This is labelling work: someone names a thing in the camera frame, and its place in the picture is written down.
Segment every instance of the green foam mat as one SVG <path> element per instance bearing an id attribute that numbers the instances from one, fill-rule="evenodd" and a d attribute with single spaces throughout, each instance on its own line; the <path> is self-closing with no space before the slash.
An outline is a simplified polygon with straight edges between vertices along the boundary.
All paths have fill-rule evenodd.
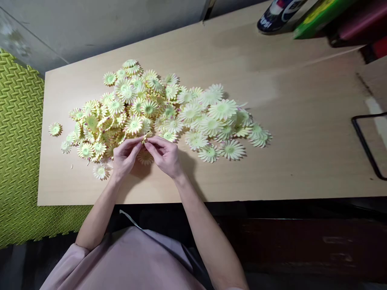
<path id="1" fill-rule="evenodd" d="M 78 231 L 91 209 L 37 206 L 44 81 L 14 59 L 0 48 L 0 248 Z"/>

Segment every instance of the can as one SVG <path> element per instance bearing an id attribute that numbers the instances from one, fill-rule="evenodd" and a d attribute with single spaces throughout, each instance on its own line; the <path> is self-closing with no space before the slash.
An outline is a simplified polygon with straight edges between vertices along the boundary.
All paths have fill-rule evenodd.
<path id="1" fill-rule="evenodd" d="M 280 30 L 307 0 L 274 0 L 257 23 L 258 30 L 271 34 Z"/>

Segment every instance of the pink clothing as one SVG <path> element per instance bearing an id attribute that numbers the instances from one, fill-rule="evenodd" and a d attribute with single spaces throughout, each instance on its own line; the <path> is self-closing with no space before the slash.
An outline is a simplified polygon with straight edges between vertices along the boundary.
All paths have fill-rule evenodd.
<path id="1" fill-rule="evenodd" d="M 179 242 L 150 230 L 146 233 L 191 266 Z M 115 233 L 120 236 L 105 238 L 91 252 L 72 244 L 41 290 L 204 289 L 181 262 L 147 234 L 130 227 Z"/>

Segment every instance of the hand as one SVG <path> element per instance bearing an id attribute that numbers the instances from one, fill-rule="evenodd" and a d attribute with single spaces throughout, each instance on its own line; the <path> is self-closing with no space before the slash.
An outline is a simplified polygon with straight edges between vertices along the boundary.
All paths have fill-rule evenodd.
<path id="1" fill-rule="evenodd" d="M 133 168 L 136 156 L 141 149 L 143 137 L 126 139 L 113 150 L 113 174 L 119 180 L 127 176 Z"/>
<path id="2" fill-rule="evenodd" d="M 152 154 L 157 166 L 172 179 L 176 179 L 184 173 L 180 165 L 177 154 L 178 148 L 175 143 L 156 136 L 147 138 L 145 147 Z"/>

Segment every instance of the wooden table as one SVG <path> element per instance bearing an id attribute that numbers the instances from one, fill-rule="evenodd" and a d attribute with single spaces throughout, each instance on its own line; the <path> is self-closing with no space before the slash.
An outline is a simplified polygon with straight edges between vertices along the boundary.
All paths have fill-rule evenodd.
<path id="1" fill-rule="evenodd" d="M 369 113 L 355 76 L 362 64 L 358 52 L 330 48 L 325 38 L 261 35 L 256 22 L 267 7 L 258 4 L 47 72 L 38 205 L 93 204 L 107 184 L 94 178 L 93 164 L 87 167 L 76 149 L 62 154 L 60 143 L 74 130 L 68 112 L 111 91 L 102 76 L 129 58 L 162 76 L 176 73 L 187 87 L 222 83 L 230 98 L 249 102 L 255 120 L 273 134 L 268 148 L 242 140 L 246 158 L 215 164 L 201 162 L 181 139 L 182 163 L 205 201 L 385 195 L 387 183 L 374 175 L 350 123 Z M 63 125 L 60 137 L 48 134 L 52 122 Z M 372 123 L 367 130 L 378 138 Z M 156 165 L 137 164 L 117 203 L 179 201 Z"/>

